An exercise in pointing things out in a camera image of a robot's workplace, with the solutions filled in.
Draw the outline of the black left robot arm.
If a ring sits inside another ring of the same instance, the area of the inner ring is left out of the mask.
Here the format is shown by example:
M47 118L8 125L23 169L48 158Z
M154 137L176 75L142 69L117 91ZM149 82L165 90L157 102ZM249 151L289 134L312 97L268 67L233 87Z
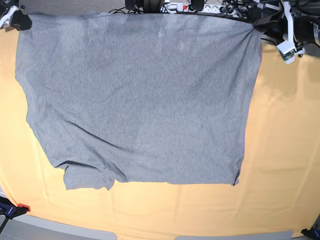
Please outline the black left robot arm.
M318 0L259 0L249 9L253 27L278 44L289 39L285 3L293 20L293 42L296 45L320 44L320 2Z

